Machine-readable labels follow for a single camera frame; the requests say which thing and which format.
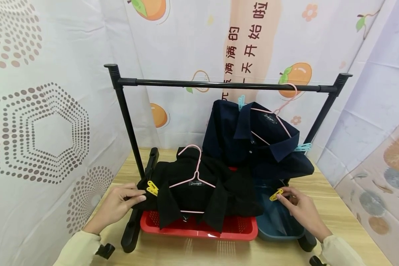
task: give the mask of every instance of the curtain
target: curtain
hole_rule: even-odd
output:
[[[332,84],[383,0],[0,0],[0,266],[51,265],[130,153],[107,70],[127,78]],[[310,152],[316,160],[354,86]],[[213,101],[257,101],[304,139],[323,93],[129,87],[140,146],[201,144]]]
[[[317,165],[399,266],[399,1]]]

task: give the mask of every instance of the finger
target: finger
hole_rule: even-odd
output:
[[[145,195],[135,196],[135,197],[132,197],[131,199],[129,199],[128,201],[125,201],[124,204],[126,204],[127,207],[131,208],[131,207],[133,207],[133,205],[136,205],[139,202],[142,202],[144,200],[146,200]]]
[[[289,195],[293,195],[297,198],[305,196],[305,194],[301,193],[298,191],[296,188],[293,187],[282,187],[281,190],[283,190],[285,193],[289,193]]]
[[[122,188],[121,189],[121,192],[120,192],[120,194],[121,194],[121,196],[124,198],[124,197],[135,197],[135,196],[140,196],[140,195],[143,195],[143,194],[145,194],[146,193],[146,191],[145,190],[138,190],[138,189],[136,189],[136,190],[128,190],[127,188]]]
[[[127,184],[119,185],[119,187],[127,188],[128,190],[134,190],[135,188],[137,188],[135,183],[127,183]]]
[[[292,212],[295,209],[295,205],[293,205],[288,199],[281,195],[277,195],[278,201],[280,201],[287,209]]]

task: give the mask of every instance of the shirt label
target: shirt label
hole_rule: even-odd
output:
[[[277,124],[278,123],[278,121],[274,118],[274,117],[272,117],[271,115],[269,115],[269,114],[264,114],[263,115],[268,121],[270,121],[272,124]]]
[[[200,186],[200,185],[205,185],[205,184],[203,182],[201,182],[201,181],[195,180],[195,181],[189,182],[189,185]]]

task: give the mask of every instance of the wooden table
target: wooden table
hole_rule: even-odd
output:
[[[144,167],[149,158],[149,151],[149,149],[141,149],[140,151]],[[159,160],[174,161],[175,151],[160,150]],[[112,185],[137,183],[138,181],[137,166],[133,155],[130,155]],[[343,237],[359,253],[368,266],[391,265],[317,167],[315,167],[314,174],[292,179],[290,185],[314,199],[322,219],[329,229],[335,235]],[[321,252],[320,245],[315,247],[311,253],[304,252],[297,241],[271,243],[256,238],[251,242],[234,242],[169,237],[141,232],[136,249],[127,254],[123,252],[120,241],[129,217],[130,213],[121,221],[104,229],[101,233],[102,243],[111,243],[116,250],[109,260],[95,256],[91,265],[293,266],[309,265],[308,261],[312,255],[318,255]]]

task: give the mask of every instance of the sleeve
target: sleeve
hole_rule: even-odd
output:
[[[210,119],[208,120],[207,129],[202,142],[202,152],[205,156],[219,160],[222,160],[222,141],[220,140],[221,137],[219,137],[222,135],[220,130],[221,123],[219,100],[216,100],[213,103]]]
[[[77,232],[65,244],[53,266],[88,266],[100,246],[100,236]]]
[[[331,235],[321,244],[321,257],[330,266],[365,266],[362,258],[340,237]]]

